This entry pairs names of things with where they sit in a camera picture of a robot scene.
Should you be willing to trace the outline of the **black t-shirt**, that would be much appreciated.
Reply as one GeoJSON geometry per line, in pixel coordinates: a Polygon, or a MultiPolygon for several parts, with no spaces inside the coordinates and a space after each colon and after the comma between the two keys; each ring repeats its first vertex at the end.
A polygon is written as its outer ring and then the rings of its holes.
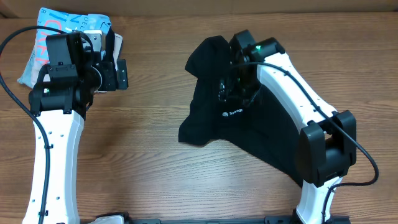
{"type": "Polygon", "coordinates": [[[206,38],[188,58],[185,69],[197,84],[178,140],[196,146],[227,140],[302,185],[294,165],[299,132],[272,92],[262,86],[248,107],[219,101],[220,79],[229,70],[229,58],[229,44],[220,35],[206,38]]]}

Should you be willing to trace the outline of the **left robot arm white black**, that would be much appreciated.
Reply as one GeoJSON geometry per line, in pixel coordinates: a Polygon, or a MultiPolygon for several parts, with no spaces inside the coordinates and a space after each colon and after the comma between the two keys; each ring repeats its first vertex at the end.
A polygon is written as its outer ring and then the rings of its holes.
{"type": "Polygon", "coordinates": [[[29,93],[35,118],[35,159],[23,223],[79,223],[78,148],[96,93],[128,88],[119,57],[123,38],[109,30],[74,31],[45,38],[48,60],[29,93]]]}

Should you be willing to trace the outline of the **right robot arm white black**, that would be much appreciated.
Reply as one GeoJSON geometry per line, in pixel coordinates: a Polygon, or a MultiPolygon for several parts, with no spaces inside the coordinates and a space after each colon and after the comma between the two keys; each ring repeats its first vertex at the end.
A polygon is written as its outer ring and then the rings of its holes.
{"type": "Polygon", "coordinates": [[[275,39],[256,42],[248,30],[233,36],[229,74],[219,82],[218,101],[240,116],[247,140],[267,131],[275,157],[302,182],[300,201],[288,216],[266,223],[349,223],[330,213],[335,190],[356,162],[356,120],[321,99],[296,71],[275,39]]]}

